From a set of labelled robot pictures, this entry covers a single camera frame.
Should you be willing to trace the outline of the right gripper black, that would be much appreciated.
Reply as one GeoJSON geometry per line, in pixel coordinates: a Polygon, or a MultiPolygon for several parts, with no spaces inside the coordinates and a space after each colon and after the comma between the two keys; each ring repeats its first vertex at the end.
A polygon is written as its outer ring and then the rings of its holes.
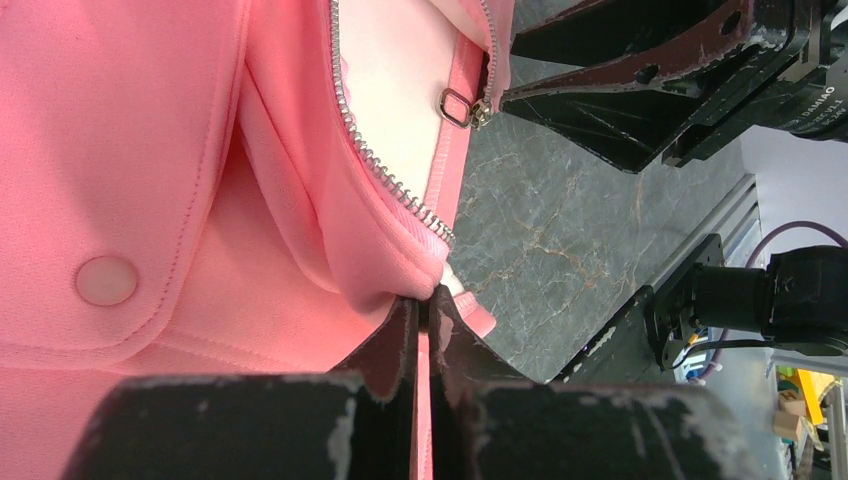
{"type": "Polygon", "coordinates": [[[847,140],[844,1],[582,1],[511,52],[569,70],[508,90],[503,111],[627,173],[706,160],[754,126],[847,140]]]}

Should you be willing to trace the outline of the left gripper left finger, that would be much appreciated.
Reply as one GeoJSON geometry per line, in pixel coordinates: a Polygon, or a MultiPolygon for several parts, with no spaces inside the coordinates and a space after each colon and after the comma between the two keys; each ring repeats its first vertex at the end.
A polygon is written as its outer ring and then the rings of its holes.
{"type": "Polygon", "coordinates": [[[419,305],[325,373],[147,376],[102,400],[67,479],[411,479],[419,305]]]}

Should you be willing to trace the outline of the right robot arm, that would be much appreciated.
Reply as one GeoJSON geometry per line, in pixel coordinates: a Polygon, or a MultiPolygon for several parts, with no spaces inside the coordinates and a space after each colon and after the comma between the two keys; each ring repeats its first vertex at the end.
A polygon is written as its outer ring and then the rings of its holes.
{"type": "MultiPolygon", "coordinates": [[[[847,139],[843,1],[584,1],[518,33],[514,55],[566,73],[508,90],[504,112],[544,126],[631,174],[653,160],[705,160],[754,126],[847,139]]],[[[765,268],[691,253],[645,311],[671,370],[708,328],[745,348],[809,356],[847,350],[847,244],[775,254],[765,268]]]]}

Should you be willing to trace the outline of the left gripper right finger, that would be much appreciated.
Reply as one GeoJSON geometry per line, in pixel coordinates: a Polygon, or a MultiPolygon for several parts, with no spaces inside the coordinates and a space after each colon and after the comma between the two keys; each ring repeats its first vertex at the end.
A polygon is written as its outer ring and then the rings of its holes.
{"type": "Polygon", "coordinates": [[[435,479],[760,479],[745,434],[711,392],[663,384],[536,383],[466,324],[444,286],[429,301],[435,479]]]}

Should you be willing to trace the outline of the pink zip-up jacket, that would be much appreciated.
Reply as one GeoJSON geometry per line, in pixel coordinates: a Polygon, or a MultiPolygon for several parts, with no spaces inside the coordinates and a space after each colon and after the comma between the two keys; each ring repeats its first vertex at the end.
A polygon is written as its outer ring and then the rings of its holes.
{"type": "Polygon", "coordinates": [[[5,1],[1,475],[119,381],[332,368],[453,273],[510,1],[5,1]]]}

